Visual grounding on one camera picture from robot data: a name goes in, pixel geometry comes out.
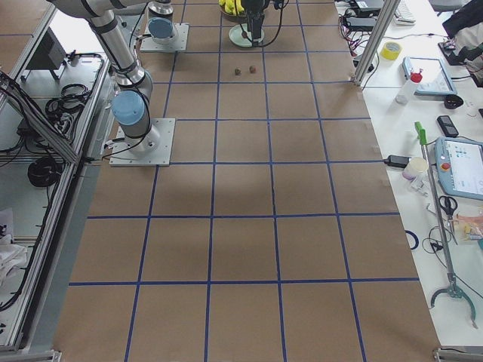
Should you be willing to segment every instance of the black power adapter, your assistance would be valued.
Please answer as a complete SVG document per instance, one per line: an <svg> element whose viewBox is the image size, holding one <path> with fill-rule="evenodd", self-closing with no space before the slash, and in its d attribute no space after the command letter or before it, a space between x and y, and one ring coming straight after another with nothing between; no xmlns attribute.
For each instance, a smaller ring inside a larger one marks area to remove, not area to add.
<svg viewBox="0 0 483 362"><path fill-rule="evenodd" d="M342 17L342 21L351 32L370 32L376 26L372 17Z"/></svg>
<svg viewBox="0 0 483 362"><path fill-rule="evenodd" d="M384 160L384 164L391 167L406 168L409 163L410 158L405 156L389 155L388 158Z"/></svg>

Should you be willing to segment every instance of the scissors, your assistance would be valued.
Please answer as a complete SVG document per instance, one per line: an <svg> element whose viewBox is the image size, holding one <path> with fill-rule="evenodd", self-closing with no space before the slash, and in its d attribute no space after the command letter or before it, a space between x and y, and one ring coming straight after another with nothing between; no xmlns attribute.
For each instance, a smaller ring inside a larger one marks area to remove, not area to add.
<svg viewBox="0 0 483 362"><path fill-rule="evenodd" d="M453 234L454 236L453 214L454 211L458 208L457 201L451 196L440 196L439 207L443 209L443 211L446 213L451 234Z"/></svg>

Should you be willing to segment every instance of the reacher grabber tool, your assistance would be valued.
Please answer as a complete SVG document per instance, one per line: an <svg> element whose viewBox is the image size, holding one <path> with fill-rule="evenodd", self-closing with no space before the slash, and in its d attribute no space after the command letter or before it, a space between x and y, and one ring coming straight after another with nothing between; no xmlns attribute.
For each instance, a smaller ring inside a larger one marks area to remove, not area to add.
<svg viewBox="0 0 483 362"><path fill-rule="evenodd" d="M441 205L438 199L438 190L436 189L435 177L432 173L431 164L429 162L428 143L426 141L426 130L423 128L420 122L415 122L414 126L416 127L416 132L420 140L421 152L423 153L423 158L428 162L428 165L429 165L427 172L428 172L429 186L431 188L433 201L435 205ZM439 229L439 234L441 236L441 243L443 246L443 253L445 255L446 268L448 269L447 276L449 280L449 286L446 288L438 289L433 293L431 297L431 308L435 306L436 297L443 293L448 294L451 298L465 299L468 302L469 308L471 310L471 314L469 318L471 319L472 325L474 328L478 328L475 322L475 319L476 319L475 305L473 304L469 296L465 292L463 292L461 288L457 286L456 274L454 273L453 261L451 260L451 253L450 253L450 248L448 246L448 238L445 232L445 222L443 221L441 207L436 207L435 211L436 211L436 219L438 220L438 229Z"/></svg>

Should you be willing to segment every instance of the white cup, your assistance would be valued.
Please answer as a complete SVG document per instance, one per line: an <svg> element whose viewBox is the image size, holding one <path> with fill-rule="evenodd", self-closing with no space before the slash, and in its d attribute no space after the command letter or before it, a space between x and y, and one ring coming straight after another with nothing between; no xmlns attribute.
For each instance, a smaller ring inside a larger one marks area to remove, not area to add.
<svg viewBox="0 0 483 362"><path fill-rule="evenodd" d="M416 177L422 175L428 170L428 163L424 158L413 157L406 168L402 171L402 176L405 179L412 181Z"/></svg>

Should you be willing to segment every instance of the clear plastic container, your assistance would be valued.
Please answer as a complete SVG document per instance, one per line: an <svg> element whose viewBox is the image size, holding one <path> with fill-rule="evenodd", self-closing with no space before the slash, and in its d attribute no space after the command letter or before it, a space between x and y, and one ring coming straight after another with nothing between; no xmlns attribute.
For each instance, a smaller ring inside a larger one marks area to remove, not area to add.
<svg viewBox="0 0 483 362"><path fill-rule="evenodd" d="M407 104L409 100L414 97L414 92L420 82L423 80L423 76L421 75L421 70L419 73L411 72L411 77L406 81L405 85L401 87L398 95L395 96L395 101L399 104Z"/></svg>

